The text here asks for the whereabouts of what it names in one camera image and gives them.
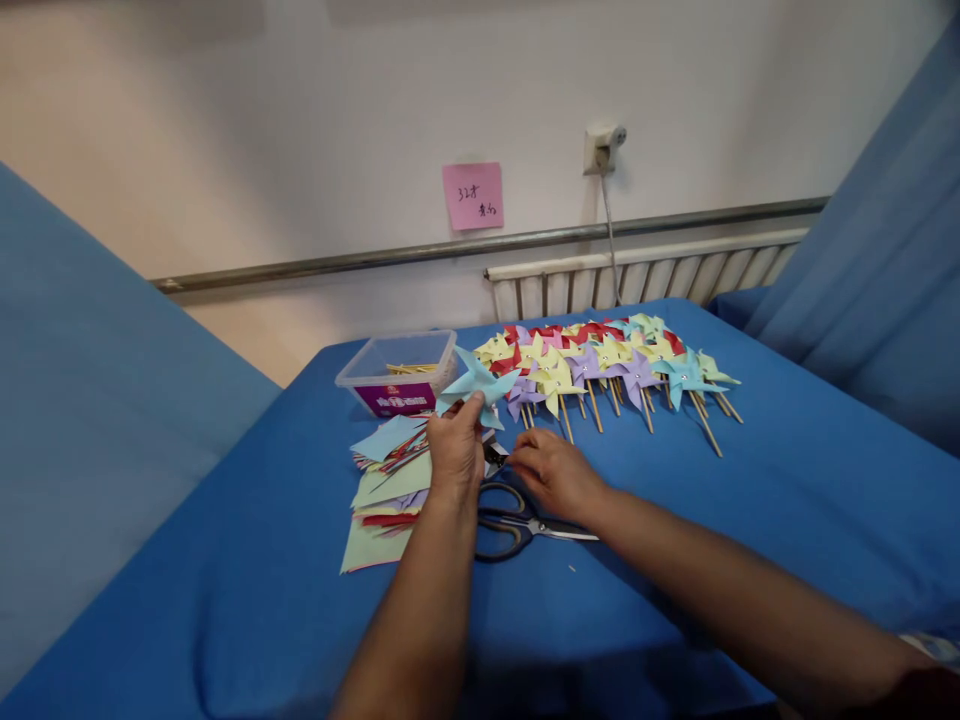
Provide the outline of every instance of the plastic box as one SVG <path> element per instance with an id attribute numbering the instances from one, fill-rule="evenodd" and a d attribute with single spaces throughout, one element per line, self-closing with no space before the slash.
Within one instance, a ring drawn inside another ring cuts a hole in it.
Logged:
<path id="1" fill-rule="evenodd" d="M 340 371 L 334 382 L 356 396 L 374 417 L 413 415 L 436 406 L 440 392 L 454 381 L 457 334 L 432 330 L 372 338 Z M 390 365 L 433 365 L 431 373 L 391 375 Z"/>

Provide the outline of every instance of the scissor handle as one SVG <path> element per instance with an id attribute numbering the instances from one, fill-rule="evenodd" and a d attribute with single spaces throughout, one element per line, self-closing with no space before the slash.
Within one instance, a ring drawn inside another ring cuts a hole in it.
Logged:
<path id="1" fill-rule="evenodd" d="M 530 503 L 527 501 L 526 496 L 517 490 L 511 485 L 500 482 L 485 482 L 480 486 L 480 495 L 478 497 L 478 502 L 482 500 L 483 493 L 488 490 L 502 490 L 510 495 L 513 495 L 514 500 L 517 501 L 517 508 L 510 510 L 507 508 L 498 508 L 490 507 L 486 505 L 480 505 L 478 512 L 481 517 L 512 517 L 519 518 L 521 520 L 531 520 L 533 519 L 533 509 L 530 507 Z"/>
<path id="2" fill-rule="evenodd" d="M 477 518 L 477 523 L 483 527 L 494 530 L 495 532 L 505 532 L 513 535 L 513 544 L 504 550 L 502 553 L 475 553 L 475 557 L 480 562 L 502 562 L 504 560 L 509 560 L 514 557 L 517 553 L 523 550 L 527 545 L 530 544 L 530 541 L 533 540 L 533 533 L 531 533 L 525 527 L 519 527 L 516 525 L 506 525 L 504 523 L 494 522 L 493 520 L 487 520 L 482 515 Z"/>

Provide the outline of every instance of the hand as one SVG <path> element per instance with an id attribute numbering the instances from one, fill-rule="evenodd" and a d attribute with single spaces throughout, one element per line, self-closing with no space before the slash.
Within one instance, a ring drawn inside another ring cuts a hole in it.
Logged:
<path id="1" fill-rule="evenodd" d="M 549 513 L 585 527 L 609 491 L 583 453 L 549 430 L 520 435 L 508 462 Z"/>
<path id="2" fill-rule="evenodd" d="M 461 494 L 480 487 L 486 464 L 477 418 L 483 403 L 483 393 L 476 392 L 467 402 L 458 402 L 447 410 L 443 417 L 434 414 L 427 421 L 427 441 L 433 462 L 431 497 L 446 492 Z"/>

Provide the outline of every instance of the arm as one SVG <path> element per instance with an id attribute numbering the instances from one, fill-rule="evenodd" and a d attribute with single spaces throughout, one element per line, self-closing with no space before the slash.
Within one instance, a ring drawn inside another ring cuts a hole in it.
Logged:
<path id="1" fill-rule="evenodd" d="M 430 493 L 340 687 L 334 718 L 447 718 L 463 684 L 477 537 L 483 395 L 443 418 L 427 439 Z"/>
<path id="2" fill-rule="evenodd" d="M 547 510 L 588 527 L 802 712 L 868 705 L 910 671 L 937 667 L 733 540 L 608 487 L 553 433 L 524 433 L 511 461 Z"/>

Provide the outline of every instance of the white wall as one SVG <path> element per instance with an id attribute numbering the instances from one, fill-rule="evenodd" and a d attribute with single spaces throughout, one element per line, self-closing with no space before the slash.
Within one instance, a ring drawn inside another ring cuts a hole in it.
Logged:
<path id="1" fill-rule="evenodd" d="M 503 232 L 594 222 L 598 120 L 630 130 L 617 218 L 829 194 L 953 7 L 8 1 L 0 159 L 147 277 L 454 240 L 440 166 L 458 160 L 502 163 Z M 186 307 L 286 383 L 331 342 L 491 319 L 480 269 L 516 258 Z"/>

